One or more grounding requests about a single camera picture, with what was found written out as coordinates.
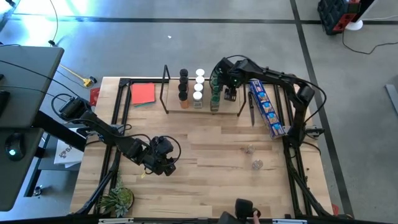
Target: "black cap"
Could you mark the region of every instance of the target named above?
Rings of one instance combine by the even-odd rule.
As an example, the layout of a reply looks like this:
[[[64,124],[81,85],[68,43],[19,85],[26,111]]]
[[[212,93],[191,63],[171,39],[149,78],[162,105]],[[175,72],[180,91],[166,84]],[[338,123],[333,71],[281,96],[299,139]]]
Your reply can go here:
[[[178,90],[179,90],[180,92],[182,92],[182,91],[186,92],[186,91],[187,91],[187,84],[185,84],[185,83],[179,84],[179,85],[178,85]]]
[[[185,101],[185,100],[188,99],[188,93],[186,93],[186,92],[180,92],[180,93],[178,94],[178,97],[180,98],[181,101]]]
[[[180,76],[188,77],[188,70],[183,68],[180,70]]]
[[[188,84],[188,78],[187,77],[180,77],[180,83]]]

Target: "spice rack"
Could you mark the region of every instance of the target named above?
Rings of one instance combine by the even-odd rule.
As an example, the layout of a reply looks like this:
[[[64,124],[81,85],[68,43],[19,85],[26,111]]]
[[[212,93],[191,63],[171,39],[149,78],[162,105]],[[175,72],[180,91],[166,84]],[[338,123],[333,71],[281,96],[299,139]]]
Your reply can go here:
[[[236,101],[224,100],[224,92],[221,92],[220,96],[220,108],[217,112],[210,111],[210,100],[211,100],[211,88],[209,84],[209,79],[205,79],[204,89],[203,89],[203,106],[202,108],[193,107],[193,86],[196,84],[194,78],[190,78],[188,81],[188,102],[189,107],[183,109],[180,106],[180,100],[178,98],[178,85],[180,81],[178,78],[170,78],[170,73],[167,65],[164,66],[163,77],[162,77],[162,88],[160,90],[160,101],[164,107],[165,112],[168,114],[169,111],[173,112],[186,112],[186,113],[211,113],[211,114],[237,114],[240,115],[241,110],[246,102],[244,94],[246,91],[243,87],[236,90]]]

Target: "white cap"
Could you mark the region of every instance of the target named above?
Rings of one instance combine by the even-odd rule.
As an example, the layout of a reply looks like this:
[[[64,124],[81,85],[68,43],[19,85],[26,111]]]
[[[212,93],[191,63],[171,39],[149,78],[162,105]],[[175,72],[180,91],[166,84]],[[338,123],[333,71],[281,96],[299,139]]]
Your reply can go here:
[[[193,86],[193,89],[194,89],[195,91],[202,91],[202,90],[203,90],[203,85],[200,84],[200,83],[196,83],[196,84]]]
[[[203,69],[199,68],[199,69],[197,70],[197,75],[198,75],[198,76],[204,76],[204,75],[205,75],[205,71],[204,71]]]
[[[202,84],[202,83],[205,82],[205,78],[203,78],[203,77],[197,77],[196,81],[197,81],[197,83]]]
[[[196,91],[196,92],[193,93],[193,99],[194,100],[200,100],[201,96],[202,96],[202,94],[199,91]]]

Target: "white paper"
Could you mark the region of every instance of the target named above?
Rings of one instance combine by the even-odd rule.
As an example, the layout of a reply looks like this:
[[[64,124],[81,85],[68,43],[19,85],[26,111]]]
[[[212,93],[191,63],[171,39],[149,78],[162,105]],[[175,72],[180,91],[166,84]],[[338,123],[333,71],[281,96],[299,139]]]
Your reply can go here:
[[[77,128],[70,128],[70,130],[76,132]],[[61,140],[58,140],[54,164],[65,164],[65,168],[67,168],[66,164],[74,165],[81,162],[83,155],[84,153],[82,151],[71,147]]]
[[[69,168],[71,166],[74,166],[76,164],[79,164],[79,162],[71,162],[71,163],[65,164],[65,168],[67,169],[67,168]]]

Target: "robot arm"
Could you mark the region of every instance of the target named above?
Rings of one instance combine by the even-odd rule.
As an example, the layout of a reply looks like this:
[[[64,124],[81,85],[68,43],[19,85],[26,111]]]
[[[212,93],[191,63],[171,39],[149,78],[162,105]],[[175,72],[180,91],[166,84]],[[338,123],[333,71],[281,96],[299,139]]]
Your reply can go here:
[[[157,175],[165,173],[171,175],[175,170],[174,162],[177,159],[167,158],[174,147],[166,137],[154,137],[149,139],[150,143],[123,136],[117,128],[106,124],[92,112],[91,106],[82,98],[71,97],[63,107],[60,108],[60,117],[75,124],[84,124],[98,133],[98,137],[109,146],[117,146],[123,156],[137,165],[143,164],[146,169]]]
[[[305,113],[315,94],[315,91],[305,80],[292,74],[273,71],[268,67],[262,68],[249,59],[240,60],[233,64],[227,58],[223,58],[216,69],[219,73],[219,85],[226,85],[232,95],[236,94],[236,88],[252,78],[279,85],[286,90],[287,98],[295,108],[294,120],[287,132],[287,138],[292,147],[301,145],[305,137]],[[295,91],[294,85],[298,85],[298,92]]]

